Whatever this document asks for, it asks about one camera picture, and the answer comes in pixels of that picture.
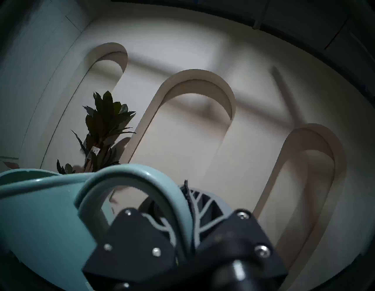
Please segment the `metal screw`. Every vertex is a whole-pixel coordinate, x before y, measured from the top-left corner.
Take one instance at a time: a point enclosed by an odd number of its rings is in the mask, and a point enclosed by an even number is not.
[[[241,219],[249,219],[249,215],[246,212],[238,212],[237,216],[239,216]]]
[[[266,259],[271,255],[271,250],[263,244],[256,246],[254,248],[254,251],[257,254],[257,256],[262,259]]]
[[[160,257],[162,255],[162,251],[158,247],[154,247],[152,250],[152,255],[155,257]]]
[[[113,247],[110,244],[105,244],[104,249],[109,252],[113,249]]]

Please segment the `dark green leaf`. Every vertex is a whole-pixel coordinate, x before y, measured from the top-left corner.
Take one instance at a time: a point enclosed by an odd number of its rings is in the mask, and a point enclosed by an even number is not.
[[[111,148],[109,148],[107,156],[108,156],[108,158],[105,161],[105,163],[103,164],[103,168],[105,168],[105,166],[108,165],[111,162],[111,156],[112,156],[112,149]]]
[[[122,104],[120,113],[127,112],[127,111],[128,111],[128,106],[126,104]]]
[[[114,106],[113,106],[112,95],[109,91],[105,92],[103,95],[103,108],[104,108],[103,120],[106,123],[110,122],[114,116]]]
[[[88,115],[94,117],[94,109],[92,109],[92,108],[89,107],[89,106],[83,106],[83,108],[86,109]]]
[[[121,110],[121,102],[114,102],[113,103],[113,109],[114,109],[114,114],[119,114],[120,113],[120,110]]]
[[[109,161],[112,162],[113,159],[116,157],[116,155],[117,155],[117,148],[114,149],[114,151],[113,151],[113,153],[112,153],[111,158],[109,159]]]
[[[110,148],[110,145],[103,146],[100,149],[99,153],[97,154],[97,165],[98,165],[97,169],[98,170],[100,170],[103,167],[105,157],[107,156],[109,148]]]
[[[111,132],[107,135],[107,137],[109,137],[109,136],[115,136],[115,135],[120,135],[120,134],[123,134],[123,133],[135,133],[135,132],[133,132],[133,131],[113,130],[113,131],[111,131]]]
[[[103,119],[97,111],[94,111],[93,121],[94,121],[96,132],[98,133],[97,139],[100,140],[104,134],[104,125],[103,125]]]
[[[94,140],[98,138],[98,132],[94,124],[94,118],[90,115],[86,115],[86,126]]]
[[[65,172],[71,174],[73,172],[73,167],[70,164],[65,165]]]
[[[93,145],[94,145],[93,137],[90,134],[87,134],[87,136],[86,136],[86,148],[87,148],[87,150],[90,151],[92,149]]]
[[[118,129],[118,127],[126,126],[129,121],[134,117],[134,115],[131,115],[130,112],[123,112],[120,114],[117,114],[110,123],[110,128],[112,129]]]
[[[84,171],[86,170],[86,167],[87,167],[89,161],[90,161],[90,159],[86,158],[85,165],[83,166]]]
[[[83,150],[83,152],[85,153],[85,156],[87,157],[89,151],[84,147],[84,145],[83,145],[82,141],[80,140],[80,138],[78,137],[78,135],[74,131],[72,131],[72,132],[74,133],[75,137],[78,139],[79,144],[81,145],[81,149]]]
[[[96,93],[96,98],[95,98],[96,110],[97,110],[97,112],[99,112],[100,115],[103,115],[103,113],[104,113],[103,100],[97,92],[95,92],[95,93]]]
[[[57,167],[57,171],[61,174],[61,166],[60,166],[59,159],[57,159],[56,167]]]
[[[93,165],[93,172],[98,170],[98,158],[94,152],[91,152],[91,163]]]

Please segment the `teal plastic object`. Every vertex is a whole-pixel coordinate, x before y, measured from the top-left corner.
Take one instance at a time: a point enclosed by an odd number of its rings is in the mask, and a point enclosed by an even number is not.
[[[184,260],[193,236],[185,198],[168,176],[135,164],[70,175],[24,169],[0,174],[1,247],[64,290],[88,290],[81,269],[114,219],[107,196],[117,185],[136,187],[159,204]]]

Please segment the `teal handle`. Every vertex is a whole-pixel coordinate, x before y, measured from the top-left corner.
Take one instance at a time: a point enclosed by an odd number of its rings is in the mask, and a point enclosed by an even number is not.
[[[164,173],[138,164],[111,166],[89,178],[79,191],[78,216],[97,241],[109,227],[101,207],[108,189],[124,185],[148,194],[161,208],[177,237],[177,255],[184,260],[191,252],[193,219],[179,187]]]

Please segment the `potted plant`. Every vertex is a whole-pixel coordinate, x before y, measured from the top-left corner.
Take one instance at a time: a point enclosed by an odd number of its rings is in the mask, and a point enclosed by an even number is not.
[[[109,91],[103,94],[103,99],[97,92],[94,92],[93,96],[96,109],[83,106],[87,112],[86,126],[89,131],[85,144],[72,131],[85,153],[84,172],[96,172],[102,168],[119,164],[118,161],[115,161],[117,151],[112,149],[114,136],[135,133],[124,131],[131,128],[126,126],[134,117],[134,111],[129,111],[126,104],[121,104],[119,101],[113,102]],[[60,174],[75,173],[70,164],[66,164],[64,168],[60,165],[59,160],[57,160],[57,171]]]

